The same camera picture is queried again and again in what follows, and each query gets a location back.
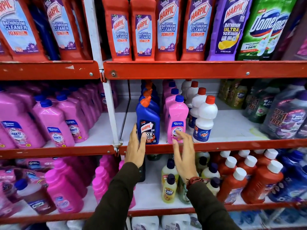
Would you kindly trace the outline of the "person's left hand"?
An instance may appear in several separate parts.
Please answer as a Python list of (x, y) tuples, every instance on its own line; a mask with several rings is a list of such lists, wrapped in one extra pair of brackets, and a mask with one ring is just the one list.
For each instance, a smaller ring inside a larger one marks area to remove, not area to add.
[(137, 168), (140, 168), (144, 163), (145, 153), (139, 153), (140, 139), (137, 134), (137, 124), (135, 123), (129, 135), (125, 163), (132, 162)]

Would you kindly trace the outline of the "person's right hand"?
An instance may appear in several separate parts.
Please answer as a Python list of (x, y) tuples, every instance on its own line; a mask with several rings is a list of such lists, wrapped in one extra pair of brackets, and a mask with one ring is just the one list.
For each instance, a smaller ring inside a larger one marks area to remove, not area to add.
[(174, 162), (180, 177), (188, 184), (191, 178), (199, 176), (195, 166), (194, 142), (190, 135), (181, 131), (178, 134), (182, 137), (183, 146), (180, 157), (174, 158)]

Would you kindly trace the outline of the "blue orange-capped cleaner bottle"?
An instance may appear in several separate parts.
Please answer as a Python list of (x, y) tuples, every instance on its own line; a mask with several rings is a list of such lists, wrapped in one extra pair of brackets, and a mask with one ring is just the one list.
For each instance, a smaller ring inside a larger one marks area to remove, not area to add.
[(144, 88), (141, 91), (141, 96), (139, 97), (139, 102), (143, 100), (146, 97), (151, 97), (149, 108), (153, 111), (155, 111), (158, 115), (160, 115), (160, 98), (156, 92), (156, 90), (153, 90), (152, 88), (147, 89)]
[(144, 91), (152, 89), (152, 95), (158, 96), (157, 88), (151, 80), (141, 80), (141, 95)]
[(160, 139), (160, 116), (149, 108), (151, 97), (141, 100), (136, 106), (137, 134), (141, 138), (146, 133), (148, 145), (156, 145)]

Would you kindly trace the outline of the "person's right forearm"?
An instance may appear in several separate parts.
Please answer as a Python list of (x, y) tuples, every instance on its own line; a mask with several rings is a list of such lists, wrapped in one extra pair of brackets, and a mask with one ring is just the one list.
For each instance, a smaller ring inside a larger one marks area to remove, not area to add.
[(241, 230), (206, 183), (200, 180), (189, 183), (186, 196), (195, 209), (203, 230)]

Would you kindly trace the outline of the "person's left forearm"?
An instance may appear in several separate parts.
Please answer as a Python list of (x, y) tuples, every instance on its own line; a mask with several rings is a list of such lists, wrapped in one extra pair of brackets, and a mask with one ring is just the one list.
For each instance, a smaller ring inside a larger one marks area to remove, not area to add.
[(139, 168), (142, 164), (123, 164), (82, 230), (124, 230), (134, 187), (141, 177)]

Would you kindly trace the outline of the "yellow dark-capped bottle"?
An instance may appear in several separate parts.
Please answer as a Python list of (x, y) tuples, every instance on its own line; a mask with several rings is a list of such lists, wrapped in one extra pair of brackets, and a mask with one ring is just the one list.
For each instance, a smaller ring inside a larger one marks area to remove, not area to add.
[(195, 157), (195, 163), (197, 172), (199, 174), (202, 173), (202, 171), (207, 168), (208, 162), (210, 160), (210, 154), (209, 152), (197, 152)]
[(212, 192), (212, 194), (216, 197), (220, 191), (220, 178), (213, 177), (212, 179), (210, 179), (210, 181), (207, 183), (206, 186)]
[(167, 160), (167, 164), (163, 167), (161, 171), (161, 186), (163, 186), (169, 174), (173, 174), (175, 176), (175, 182), (178, 185), (179, 173), (176, 169), (174, 159), (172, 158), (169, 158)]
[(168, 174), (163, 182), (162, 200), (165, 203), (173, 203), (177, 190), (177, 183), (174, 174)]
[(211, 163), (202, 171), (201, 178), (205, 180), (205, 183), (208, 183), (214, 177), (220, 178), (220, 173), (218, 171), (218, 165), (216, 163)]

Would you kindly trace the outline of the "pink blue-capped bottle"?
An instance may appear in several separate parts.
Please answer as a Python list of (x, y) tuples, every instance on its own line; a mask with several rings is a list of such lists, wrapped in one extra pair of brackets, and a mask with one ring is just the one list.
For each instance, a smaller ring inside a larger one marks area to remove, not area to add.
[(179, 94), (179, 89), (169, 87), (166, 92), (164, 92), (164, 105), (163, 105), (163, 118), (165, 118), (167, 114), (167, 109), (171, 105), (173, 101), (175, 101), (175, 97)]
[(167, 143), (172, 144), (173, 139), (182, 143), (182, 137), (178, 131), (186, 132), (186, 118), (189, 108), (184, 103), (184, 97), (177, 95), (175, 101), (168, 108), (169, 114), (167, 119)]
[(177, 88), (176, 83), (174, 80), (169, 79), (163, 81), (163, 91), (162, 91), (162, 98), (165, 99), (171, 95), (171, 90), (173, 88)]

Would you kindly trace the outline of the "white red-capped bottle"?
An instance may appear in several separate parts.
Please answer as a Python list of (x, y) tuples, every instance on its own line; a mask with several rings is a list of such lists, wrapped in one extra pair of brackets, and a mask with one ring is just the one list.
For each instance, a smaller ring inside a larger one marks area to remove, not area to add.
[(185, 79), (181, 85), (181, 95), (184, 97), (184, 100), (187, 99), (187, 90), (191, 87), (192, 79)]
[(194, 130), (195, 127), (195, 121), (199, 117), (198, 110), (206, 101), (207, 95), (206, 95), (206, 88), (201, 87), (198, 89), (198, 93), (192, 98), (192, 108), (189, 111), (189, 121), (188, 121), (188, 127), (189, 130)]
[(198, 93), (198, 89), (198, 81), (192, 81), (191, 86), (187, 89), (185, 104), (187, 105), (189, 110), (193, 107), (192, 100), (194, 96)]
[(214, 125), (213, 120), (216, 118), (218, 112), (215, 99), (215, 96), (208, 95), (205, 102), (198, 108), (198, 118), (195, 121), (193, 131), (194, 143), (205, 143), (209, 140)]

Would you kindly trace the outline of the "small pink pink-capped bottle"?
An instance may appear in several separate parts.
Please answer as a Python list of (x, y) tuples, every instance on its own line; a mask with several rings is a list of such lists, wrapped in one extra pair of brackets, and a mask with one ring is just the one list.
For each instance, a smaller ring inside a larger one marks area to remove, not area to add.
[(108, 171), (103, 166), (98, 166), (95, 170), (95, 178), (92, 181), (92, 187), (97, 204), (99, 204), (103, 195), (108, 190), (109, 183), (110, 176)]
[(99, 160), (99, 165), (104, 167), (109, 174), (110, 181), (118, 173), (118, 161), (114, 155), (103, 155)]

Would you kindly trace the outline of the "green liquid clear bottle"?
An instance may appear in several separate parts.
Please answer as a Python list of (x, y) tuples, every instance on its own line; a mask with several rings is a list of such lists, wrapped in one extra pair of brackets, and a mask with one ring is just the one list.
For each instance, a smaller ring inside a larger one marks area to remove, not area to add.
[(183, 179), (180, 176), (178, 179), (177, 194), (182, 203), (187, 204), (187, 205), (191, 204), (190, 200), (187, 197), (186, 183), (183, 181)]

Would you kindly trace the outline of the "red-edged metal shelf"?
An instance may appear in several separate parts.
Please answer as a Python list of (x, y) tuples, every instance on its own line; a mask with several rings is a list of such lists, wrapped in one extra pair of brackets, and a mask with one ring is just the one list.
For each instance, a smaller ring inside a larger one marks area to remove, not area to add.
[[(137, 120), (135, 109), (138, 99), (139, 95), (132, 95), (129, 100), (121, 135), (122, 145), (118, 149), (120, 155), (126, 153), (129, 135)], [(205, 143), (195, 143), (194, 149), (196, 152), (307, 147), (307, 139), (271, 140), (259, 131), (259, 124), (250, 122), (242, 115), (241, 110), (231, 109), (219, 99), (216, 100), (216, 104), (218, 113), (214, 119), (209, 140)], [(160, 126), (159, 144), (146, 146), (146, 154), (159, 153), (173, 153), (172, 144), (167, 143), (167, 133), (163, 123)]]
[(100, 78), (96, 61), (0, 62), (0, 81)]
[[(144, 182), (137, 183), (134, 191), (136, 205), (129, 210), (128, 217), (135, 216), (162, 216), (173, 214), (189, 214), (195, 213), (194, 208), (190, 204), (184, 204), (180, 201), (178, 195), (175, 196), (173, 203), (165, 203), (161, 198), (161, 170), (166, 164), (167, 156), (163, 155), (158, 161), (147, 161), (146, 159), (146, 179)], [(63, 220), (84, 220), (89, 218), (96, 206), (97, 202), (94, 197), (93, 189), (88, 187), (86, 197), (83, 199), (84, 207), (80, 213), (59, 213), (57, 210), (48, 215), (38, 215), (24, 201), (20, 201), (22, 210), (11, 217), (0, 218), (0, 224), (33, 224), (50, 221)], [(225, 205), (227, 211), (247, 211), (261, 209), (279, 209), (290, 207), (301, 207), (298, 201), (296, 202), (272, 202), (266, 197), (264, 203), (261, 204), (246, 204), (239, 196), (234, 204)]]
[(43, 148), (0, 150), (0, 159), (115, 154), (112, 126), (114, 124), (110, 122), (109, 114), (104, 112), (89, 131), (89, 138), (82, 143), (76, 143), (74, 147), (56, 147), (49, 141)]
[(105, 61), (103, 68), (113, 80), (307, 78), (307, 61)]

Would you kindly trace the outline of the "magenta bottle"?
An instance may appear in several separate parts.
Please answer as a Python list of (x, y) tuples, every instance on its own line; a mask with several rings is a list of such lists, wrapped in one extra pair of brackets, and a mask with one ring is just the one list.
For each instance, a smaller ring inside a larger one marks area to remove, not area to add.
[(57, 172), (68, 179), (81, 197), (86, 196), (87, 187), (91, 184), (92, 175), (79, 157), (57, 158), (53, 165)]

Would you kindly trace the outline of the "white plastic jug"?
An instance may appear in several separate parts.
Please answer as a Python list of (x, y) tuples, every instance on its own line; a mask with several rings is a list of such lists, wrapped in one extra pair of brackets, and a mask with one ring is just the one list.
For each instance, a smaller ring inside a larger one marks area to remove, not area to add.
[(131, 219), (132, 230), (159, 230), (158, 216), (137, 216)]
[(85, 220), (67, 220), (46, 222), (49, 230), (82, 230)]
[(163, 230), (189, 230), (190, 222), (189, 214), (163, 215), (161, 217)]

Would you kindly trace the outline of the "olive green bottle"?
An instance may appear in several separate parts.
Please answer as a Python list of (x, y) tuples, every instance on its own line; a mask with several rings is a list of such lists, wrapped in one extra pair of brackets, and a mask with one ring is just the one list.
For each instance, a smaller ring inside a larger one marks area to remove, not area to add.
[(217, 97), (233, 109), (242, 109), (247, 92), (244, 79), (222, 79)]

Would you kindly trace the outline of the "large group of pink bottles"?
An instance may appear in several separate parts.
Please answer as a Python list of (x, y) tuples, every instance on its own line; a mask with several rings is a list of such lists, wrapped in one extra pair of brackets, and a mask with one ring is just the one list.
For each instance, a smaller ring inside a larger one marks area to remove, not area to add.
[(103, 83), (0, 83), (0, 150), (74, 147), (107, 112)]

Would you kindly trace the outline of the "row of red white-capped bottles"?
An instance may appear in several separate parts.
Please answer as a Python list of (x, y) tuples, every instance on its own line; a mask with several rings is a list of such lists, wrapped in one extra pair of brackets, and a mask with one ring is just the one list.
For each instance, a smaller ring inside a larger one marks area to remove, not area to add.
[(276, 160), (276, 149), (240, 150), (230, 156), (230, 151), (221, 151), (218, 172), (220, 185), (219, 201), (232, 205), (241, 197), (247, 204), (262, 204), (274, 186), (284, 175), (283, 165)]

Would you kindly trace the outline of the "large pink pink-capped bottle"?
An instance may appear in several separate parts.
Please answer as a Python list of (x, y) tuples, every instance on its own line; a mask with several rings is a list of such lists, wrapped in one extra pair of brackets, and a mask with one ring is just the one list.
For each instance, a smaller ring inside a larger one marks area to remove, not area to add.
[(54, 168), (45, 173), (47, 192), (60, 213), (79, 213), (84, 202), (82, 196), (71, 182), (70, 176), (76, 176), (73, 168), (63, 158), (54, 161)]

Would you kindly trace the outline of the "dark green liquid bottle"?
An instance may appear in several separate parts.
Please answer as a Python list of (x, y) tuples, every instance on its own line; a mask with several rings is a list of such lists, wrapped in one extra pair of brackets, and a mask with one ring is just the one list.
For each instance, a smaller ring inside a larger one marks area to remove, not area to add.
[(280, 82), (271, 81), (252, 94), (243, 116), (253, 123), (263, 123), (275, 96), (280, 92)]

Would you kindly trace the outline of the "small red cleaner bottle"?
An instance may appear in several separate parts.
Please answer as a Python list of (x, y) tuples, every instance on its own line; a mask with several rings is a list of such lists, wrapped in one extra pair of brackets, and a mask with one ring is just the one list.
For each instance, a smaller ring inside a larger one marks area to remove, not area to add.
[(113, 61), (132, 61), (128, 0), (102, 0)]
[(156, 0), (130, 0), (135, 61), (155, 61)]

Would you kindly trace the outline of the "grey purple-label bottle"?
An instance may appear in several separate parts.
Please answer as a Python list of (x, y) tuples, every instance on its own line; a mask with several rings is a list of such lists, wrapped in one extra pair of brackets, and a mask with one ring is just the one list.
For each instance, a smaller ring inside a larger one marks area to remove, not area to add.
[(307, 139), (307, 118), (301, 124), (294, 138), (295, 139)]
[(270, 139), (292, 139), (307, 118), (306, 79), (292, 81), (278, 93), (259, 131)]

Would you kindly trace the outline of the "large red cleaner bottle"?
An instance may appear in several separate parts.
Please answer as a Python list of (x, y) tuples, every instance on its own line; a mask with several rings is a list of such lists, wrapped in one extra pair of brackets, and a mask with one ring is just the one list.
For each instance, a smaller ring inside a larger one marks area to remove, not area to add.
[(216, 0), (188, 0), (180, 61), (204, 61)]
[(0, 37), (16, 62), (47, 62), (30, 0), (0, 0)]
[(155, 61), (177, 61), (182, 0), (156, 0)]
[(64, 61), (92, 60), (81, 0), (41, 0)]

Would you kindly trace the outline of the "blue liquid bottle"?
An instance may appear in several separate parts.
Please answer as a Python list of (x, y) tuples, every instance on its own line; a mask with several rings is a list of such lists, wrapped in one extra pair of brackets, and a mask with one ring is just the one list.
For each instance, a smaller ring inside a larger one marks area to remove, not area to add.
[(304, 153), (298, 150), (285, 152), (278, 156), (278, 162), (283, 165), (283, 179), (278, 182), (268, 198), (275, 203), (293, 202), (307, 192), (307, 168), (300, 165)]

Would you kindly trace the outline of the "brown liquid blue-capped bottle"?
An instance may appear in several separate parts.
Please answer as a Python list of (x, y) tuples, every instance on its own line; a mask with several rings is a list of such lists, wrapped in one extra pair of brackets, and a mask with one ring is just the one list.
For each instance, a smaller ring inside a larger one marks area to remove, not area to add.
[(47, 190), (40, 184), (29, 183), (25, 178), (15, 182), (17, 194), (20, 196), (37, 214), (47, 215), (56, 210)]

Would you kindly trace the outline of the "purple cleaner bottle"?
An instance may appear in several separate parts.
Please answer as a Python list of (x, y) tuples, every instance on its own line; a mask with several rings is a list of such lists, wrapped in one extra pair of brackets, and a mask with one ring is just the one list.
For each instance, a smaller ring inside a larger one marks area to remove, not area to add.
[(234, 61), (253, 0), (218, 0), (207, 61)]

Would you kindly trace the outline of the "green cleaner bottle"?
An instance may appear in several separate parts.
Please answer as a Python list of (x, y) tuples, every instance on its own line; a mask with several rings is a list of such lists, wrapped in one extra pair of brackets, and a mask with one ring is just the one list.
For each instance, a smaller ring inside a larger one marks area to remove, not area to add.
[(282, 32), (287, 24), (290, 14), (296, 4), (297, 0), (285, 0), (282, 6), (280, 15), (277, 22), (273, 27), (272, 34), (266, 46), (266, 50), (263, 54), (263, 60), (270, 60), (274, 54), (278, 41), (282, 35)]
[(253, 0), (237, 61), (262, 60), (284, 2), (285, 0)]

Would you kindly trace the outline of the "pink refill pack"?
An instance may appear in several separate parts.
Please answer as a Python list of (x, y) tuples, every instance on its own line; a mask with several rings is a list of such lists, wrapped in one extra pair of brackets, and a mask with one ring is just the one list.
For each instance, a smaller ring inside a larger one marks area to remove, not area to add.
[(0, 166), (0, 218), (8, 218), (22, 211), (22, 198), (14, 186), (20, 178), (22, 178), (20, 169)]

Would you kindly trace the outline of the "dark blue cleaner bottle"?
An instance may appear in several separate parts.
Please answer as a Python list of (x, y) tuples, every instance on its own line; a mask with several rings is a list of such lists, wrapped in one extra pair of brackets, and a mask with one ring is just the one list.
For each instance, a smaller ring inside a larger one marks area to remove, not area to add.
[(60, 54), (41, 0), (29, 0), (29, 11), (39, 33), (41, 43), (49, 60), (59, 61)]

